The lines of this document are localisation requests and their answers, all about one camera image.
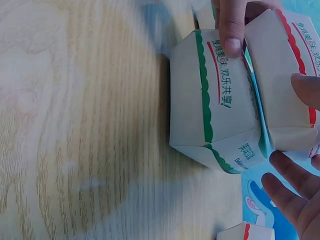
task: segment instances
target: red wavy stripe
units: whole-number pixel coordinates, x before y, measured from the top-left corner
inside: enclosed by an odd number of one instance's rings
[[[217,63],[217,60],[216,60],[216,57],[215,57],[215,54],[214,54],[214,50],[212,49],[212,46],[210,44],[209,41],[206,42],[206,44],[208,45],[208,48],[211,52],[211,55],[212,55],[212,58],[213,58],[213,62],[214,62],[214,65],[215,65],[215,71],[216,71],[216,79],[218,81],[218,97],[219,97],[219,100],[218,100],[218,103],[220,105],[220,76],[219,76],[219,69],[218,69],[218,63]]]
[[[245,225],[245,231],[244,231],[243,240],[248,240],[249,239],[249,230],[250,230],[250,224],[247,223]]]
[[[285,29],[286,34],[288,36],[288,42],[289,42],[289,44],[292,48],[292,51],[294,53],[294,56],[298,62],[300,73],[307,75],[305,63],[301,59],[300,50],[297,46],[295,36],[291,32],[291,27],[289,26],[286,17],[284,16],[283,12],[280,9],[276,9],[275,12],[278,14],[278,16],[284,26],[284,29]],[[310,121],[311,127],[314,127],[316,120],[317,120],[316,110],[312,107],[309,107],[309,121]]]

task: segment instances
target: red border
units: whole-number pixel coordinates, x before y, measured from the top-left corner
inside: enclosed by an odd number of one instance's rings
[[[250,224],[247,223],[245,225],[243,240],[248,240],[249,239],[249,230],[250,230]]]
[[[304,36],[302,36],[301,32],[299,31],[299,28],[297,27],[297,25],[295,25],[293,22],[292,22],[292,25],[294,26],[294,28],[296,29],[296,31],[299,33],[299,35],[300,35],[300,37],[301,37],[301,39],[302,39],[302,41],[303,41],[306,49],[308,50],[309,56],[310,56],[311,61],[312,61],[314,74],[315,74],[315,76],[317,77],[318,74],[317,74],[317,69],[316,69],[315,61],[314,61],[314,59],[312,58],[312,55],[311,55],[310,49],[308,48],[308,45],[307,45],[307,43],[306,43],[306,40],[304,39]]]
[[[219,76],[219,69],[218,69],[218,63],[217,63],[217,60],[215,58],[215,54],[214,54],[214,50],[212,49],[212,46],[210,44],[209,41],[206,42],[206,44],[208,45],[209,47],[209,50],[211,52],[211,55],[212,55],[212,58],[213,58],[213,62],[214,62],[214,65],[215,65],[215,70],[216,70],[216,79],[218,81],[218,97],[219,97],[219,100],[218,100],[218,103],[220,105],[220,76]]]
[[[288,35],[288,42],[292,48],[292,51],[294,53],[294,56],[299,64],[299,71],[301,74],[307,75],[306,74],[306,66],[304,61],[301,59],[301,53],[300,50],[296,44],[296,39],[295,36],[292,34],[291,32],[291,27],[289,26],[286,17],[284,16],[283,12],[280,9],[276,9],[275,12],[278,14],[284,29],[286,31],[286,34]],[[317,114],[316,114],[316,110],[312,107],[309,107],[309,121],[311,124],[311,128],[315,127],[315,123],[317,120]]]

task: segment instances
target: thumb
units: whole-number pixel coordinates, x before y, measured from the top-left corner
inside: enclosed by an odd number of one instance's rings
[[[304,104],[320,111],[320,77],[295,73],[291,76],[291,84]]]
[[[222,47],[231,58],[240,56],[245,34],[247,0],[221,0],[219,35]]]

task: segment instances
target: finger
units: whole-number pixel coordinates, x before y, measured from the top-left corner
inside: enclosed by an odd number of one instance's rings
[[[315,155],[312,159],[311,159],[311,165],[315,168],[318,169],[320,171],[320,155]]]
[[[219,34],[222,47],[231,58],[240,56],[245,34],[247,0],[220,2]]]
[[[306,200],[320,190],[320,177],[311,174],[279,151],[270,156],[270,163]]]
[[[320,77],[297,73],[291,76],[291,84],[304,104],[320,111]]]
[[[265,192],[274,202],[277,208],[293,225],[297,226],[297,220],[307,201],[292,191],[288,190],[273,174],[266,173],[262,176],[262,185]]]

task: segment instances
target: light wood surface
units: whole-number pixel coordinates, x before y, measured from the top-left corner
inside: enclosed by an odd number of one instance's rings
[[[187,0],[0,1],[0,239],[210,240],[241,178],[171,149]]]

